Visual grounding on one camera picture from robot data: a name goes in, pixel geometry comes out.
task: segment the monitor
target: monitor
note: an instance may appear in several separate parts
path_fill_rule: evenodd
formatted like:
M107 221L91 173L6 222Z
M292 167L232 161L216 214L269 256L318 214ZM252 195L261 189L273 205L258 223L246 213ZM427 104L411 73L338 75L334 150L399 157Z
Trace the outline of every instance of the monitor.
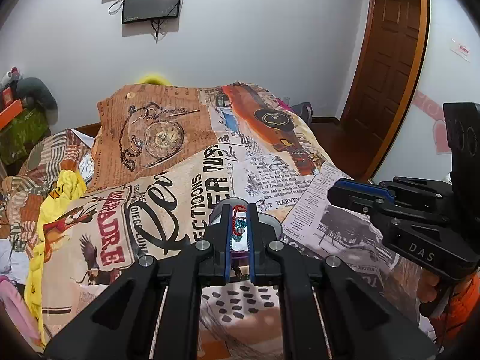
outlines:
M122 23L178 17L180 0L123 0Z

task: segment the red string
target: red string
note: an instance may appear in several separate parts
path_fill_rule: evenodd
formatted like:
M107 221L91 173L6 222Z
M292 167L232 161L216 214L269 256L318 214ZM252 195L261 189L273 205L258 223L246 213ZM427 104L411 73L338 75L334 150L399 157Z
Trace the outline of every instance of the red string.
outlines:
M247 212L247 209L238 204L236 206L233 207L233 220L232 220L232 231L233 231L233 234L235 234L237 237L239 237L240 235L242 235L241 232L237 232L237 229L235 228L235 222L236 222L236 218L237 218L237 211L238 212Z

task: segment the blue handle part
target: blue handle part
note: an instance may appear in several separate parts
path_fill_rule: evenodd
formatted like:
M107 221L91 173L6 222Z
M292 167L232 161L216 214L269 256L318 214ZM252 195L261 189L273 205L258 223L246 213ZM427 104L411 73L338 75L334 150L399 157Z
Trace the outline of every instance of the blue handle part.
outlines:
M382 198L388 202L394 204L395 196L390 194L390 191L386 188L379 187L373 184L357 183L353 180L339 180L335 183L336 187L348 188L351 191L361 192L366 195L371 195L375 199Z

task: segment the yellow cloth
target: yellow cloth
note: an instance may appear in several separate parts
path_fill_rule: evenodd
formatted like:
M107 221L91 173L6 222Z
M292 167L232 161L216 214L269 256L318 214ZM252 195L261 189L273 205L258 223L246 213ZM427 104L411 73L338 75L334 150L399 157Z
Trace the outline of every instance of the yellow cloth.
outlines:
M87 186L78 171L62 170L58 176L56 188L47 196L40 206L40 215L37 221L37 233L40 243L33 249L30 260L30 269L25 285L25 302L32 315L38 320L38 330L43 345L46 345L42 318L42 270L45 251L45 235L43 225L56 221L67 210L72 200L81 198Z
M159 74L147 74L143 77L140 84L153 84L153 85L172 85L165 77L160 76Z

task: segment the bed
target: bed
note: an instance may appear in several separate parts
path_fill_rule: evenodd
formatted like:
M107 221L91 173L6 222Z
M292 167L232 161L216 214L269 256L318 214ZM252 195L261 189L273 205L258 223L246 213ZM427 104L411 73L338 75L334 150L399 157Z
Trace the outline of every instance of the bed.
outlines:
M0 229L15 253L31 259L25 300L43 345L140 256L167 258L200 240L213 207L233 196L284 222L282 241L302 253L341 254L418 322L419 268L383 248L366 217L326 202L317 238L308 228L290 230L289 213L314 178L346 175L267 89L129 85L98 110L102 129L92 153L63 131L37 145L20 174L3 183ZM78 170L88 154L94 172L87 191L38 229L40 206L60 172ZM277 290L248 281L205 288L198 358L282 358Z

